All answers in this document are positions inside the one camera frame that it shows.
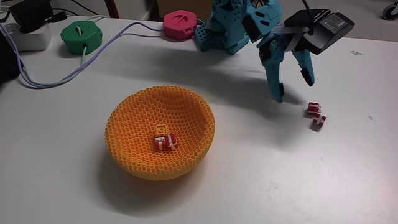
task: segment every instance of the wall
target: wall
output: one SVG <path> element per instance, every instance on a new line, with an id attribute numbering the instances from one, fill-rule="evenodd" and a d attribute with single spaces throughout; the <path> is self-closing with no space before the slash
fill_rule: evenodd
<path id="1" fill-rule="evenodd" d="M 108 9 L 104 0 L 76 0 L 87 8 L 97 12 L 98 14 L 108 16 Z M 144 20 L 149 16 L 149 9 L 155 0 L 114 0 L 121 19 L 139 19 Z M 52 0 L 53 7 L 69 9 L 82 16 L 92 16 L 93 14 L 86 11 L 70 0 Z"/>
<path id="2" fill-rule="evenodd" d="M 76 0 L 80 4 L 84 5 L 88 9 L 97 12 L 98 14 L 109 16 L 108 9 L 104 0 Z M 51 5 L 53 7 L 59 7 L 64 9 L 69 9 L 81 16 L 92 16 L 93 14 L 76 3 L 69 0 L 51 0 Z"/>

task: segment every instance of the white table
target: white table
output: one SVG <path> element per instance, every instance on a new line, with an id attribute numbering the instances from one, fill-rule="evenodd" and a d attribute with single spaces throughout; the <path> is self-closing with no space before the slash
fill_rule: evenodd
<path id="1" fill-rule="evenodd" d="M 59 80 L 79 65 L 60 39 L 78 19 L 51 24 L 50 47 L 23 54 L 37 80 Z M 129 23 L 97 22 L 103 42 Z M 194 40 L 125 35 L 66 85 L 3 86 L 0 223 L 398 223 L 398 43 L 339 40 L 312 57 L 311 88 L 287 54 L 282 104 L 257 54 L 253 44 L 231 56 L 200 52 Z M 215 138 L 187 175 L 141 180 L 108 156 L 105 124 L 125 97 L 166 84 L 210 103 Z M 327 116 L 320 132 L 304 118 L 309 101 Z"/>

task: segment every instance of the gray floor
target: gray floor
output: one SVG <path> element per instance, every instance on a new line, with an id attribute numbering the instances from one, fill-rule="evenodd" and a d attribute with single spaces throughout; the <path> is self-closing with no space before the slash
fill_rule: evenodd
<path id="1" fill-rule="evenodd" d="M 279 0 L 284 8 L 282 21 L 305 9 L 301 0 Z M 328 8 L 340 12 L 355 22 L 347 37 L 398 42 L 398 19 L 381 19 L 385 7 L 394 0 L 307 0 L 312 9 Z"/>

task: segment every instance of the small cube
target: small cube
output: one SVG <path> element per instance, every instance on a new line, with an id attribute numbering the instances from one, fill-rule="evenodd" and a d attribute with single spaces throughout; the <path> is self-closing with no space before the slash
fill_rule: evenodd
<path id="1" fill-rule="evenodd" d="M 318 113 L 321 113 L 321 106 L 319 105 L 319 103 L 310 102 L 308 104 L 307 113 L 309 115 L 316 115 Z"/>
<path id="2" fill-rule="evenodd" d="M 166 149 L 167 149 L 167 146 L 166 146 L 165 141 L 155 142 L 155 150 L 156 151 L 163 151 Z"/>
<path id="3" fill-rule="evenodd" d="M 169 133 L 168 127 L 166 124 L 158 124 L 156 125 L 156 137 L 165 136 Z"/>
<path id="4" fill-rule="evenodd" d="M 315 117 L 313 118 L 312 123 L 318 125 L 319 127 L 322 127 L 325 121 L 326 121 L 326 116 L 322 114 L 316 114 Z"/>
<path id="5" fill-rule="evenodd" d="M 169 134 L 164 137 L 165 137 L 165 142 L 166 142 L 167 147 L 173 148 L 173 146 L 177 146 L 178 143 L 177 143 L 177 139 L 175 138 L 174 134 Z"/>

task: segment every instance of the red gift box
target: red gift box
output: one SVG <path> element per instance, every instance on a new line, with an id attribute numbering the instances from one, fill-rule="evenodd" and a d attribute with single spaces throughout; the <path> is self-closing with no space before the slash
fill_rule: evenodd
<path id="1" fill-rule="evenodd" d="M 167 149 L 166 142 L 165 141 L 155 142 L 155 149 L 156 151 L 162 151 Z"/>
<path id="2" fill-rule="evenodd" d="M 167 147 L 173 148 L 172 146 L 177 146 L 177 139 L 175 138 L 174 134 L 166 135 L 164 138 L 166 139 L 165 142 Z"/>
<path id="3" fill-rule="evenodd" d="M 310 115 L 321 113 L 321 106 L 319 105 L 319 103 L 310 102 L 308 104 L 307 113 Z"/>
<path id="4" fill-rule="evenodd" d="M 318 125 L 319 127 L 322 127 L 325 121 L 326 117 L 324 115 L 316 114 L 315 117 L 313 118 L 312 123 Z"/>

